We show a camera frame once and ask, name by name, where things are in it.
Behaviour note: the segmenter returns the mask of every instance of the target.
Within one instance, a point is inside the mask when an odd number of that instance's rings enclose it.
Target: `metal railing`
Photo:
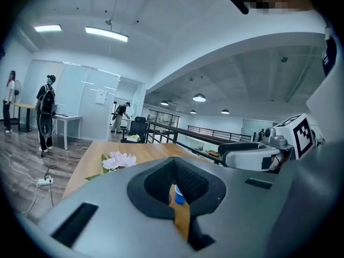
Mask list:
[[[223,164],[224,166],[225,166],[225,162],[223,160],[221,160],[220,158],[208,155],[204,152],[201,152],[199,150],[196,150],[192,147],[189,147],[189,146],[179,142],[178,141],[178,134],[183,134],[183,135],[186,135],[188,137],[202,140],[205,142],[209,142],[209,143],[215,144],[215,145],[228,144],[228,143],[234,143],[235,142],[235,141],[230,141],[230,140],[225,139],[225,138],[217,138],[217,137],[213,137],[213,136],[206,135],[206,134],[200,134],[197,132],[193,132],[193,131],[189,131],[189,130],[185,130],[185,129],[181,129],[181,128],[163,125],[163,124],[156,123],[153,121],[147,121],[147,122],[148,122],[148,128],[147,128],[146,135],[145,135],[146,136],[146,138],[145,138],[146,143],[153,144],[155,141],[158,143],[162,143],[162,138],[166,138],[167,143],[173,142],[175,144],[178,144],[178,145],[192,151],[195,154],[206,157],[206,158],[214,161],[214,163],[216,163],[216,164]],[[164,128],[165,131],[157,131],[156,127]]]
[[[250,135],[242,135],[242,134],[235,134],[229,133],[219,130],[212,130],[207,128],[201,128],[197,126],[188,125],[188,131],[192,131],[202,135],[209,135],[216,138],[226,139],[231,142],[251,142],[252,137]]]

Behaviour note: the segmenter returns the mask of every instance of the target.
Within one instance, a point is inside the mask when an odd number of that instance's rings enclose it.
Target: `wooden floor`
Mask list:
[[[64,149],[63,136],[53,136],[53,149],[46,153],[44,160],[39,159],[38,131],[33,129],[30,133],[18,133],[14,126],[11,134],[3,134],[3,123],[0,123],[0,175],[3,190],[10,204],[18,213],[29,210],[36,182],[28,176],[18,173],[13,168],[29,174],[34,180],[43,178],[47,166],[57,165],[49,174],[54,178],[52,196],[56,205],[67,186],[67,183],[77,166],[79,160],[91,145],[91,141],[68,138],[68,150]],[[110,141],[119,142],[122,134],[111,134]],[[49,186],[39,187],[37,200],[30,213],[26,216],[34,223],[52,208]]]

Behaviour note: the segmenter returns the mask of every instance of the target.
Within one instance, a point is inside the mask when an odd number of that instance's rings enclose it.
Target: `black pants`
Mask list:
[[[52,142],[52,136],[50,136],[47,139],[47,142],[45,142],[45,138],[43,137],[41,131],[39,130],[39,117],[41,116],[40,113],[37,114],[37,127],[38,127],[38,133],[39,133],[39,142],[41,144],[42,150],[46,150],[47,147],[52,147],[53,142]]]
[[[9,102],[6,105],[6,101],[3,101],[3,109],[2,109],[2,114],[4,116],[4,125],[7,127],[8,130],[11,130],[11,116],[10,116],[10,105],[11,103]]]

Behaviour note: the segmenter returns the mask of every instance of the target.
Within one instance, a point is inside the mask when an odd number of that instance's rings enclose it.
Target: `window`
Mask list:
[[[178,127],[179,116],[175,116],[173,114],[167,114],[163,112],[158,112],[154,110],[149,110],[147,120],[154,121],[156,123],[160,123],[167,126]],[[162,131],[166,130],[161,127],[157,127],[157,129],[162,130]]]

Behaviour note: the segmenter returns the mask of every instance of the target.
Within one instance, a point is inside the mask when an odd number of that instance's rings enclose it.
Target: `table leg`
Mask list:
[[[26,109],[26,130],[28,132],[31,131],[31,129],[30,129],[30,109]]]
[[[59,135],[59,127],[58,127],[59,120],[55,119],[55,135]]]
[[[68,144],[67,144],[67,121],[64,121],[63,138],[64,138],[64,149],[68,150]]]
[[[20,107],[18,107],[18,132],[20,132]]]
[[[81,134],[81,119],[79,119],[79,129],[78,129],[78,139],[81,139],[81,136],[80,136],[80,134]]]

